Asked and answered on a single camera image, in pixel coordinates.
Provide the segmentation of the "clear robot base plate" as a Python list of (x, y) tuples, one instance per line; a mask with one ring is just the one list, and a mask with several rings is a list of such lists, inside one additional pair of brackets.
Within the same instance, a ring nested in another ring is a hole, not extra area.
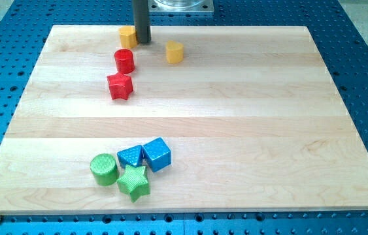
[(148, 7), (152, 14), (155, 13), (202, 13), (214, 12), (213, 0), (148, 0)]

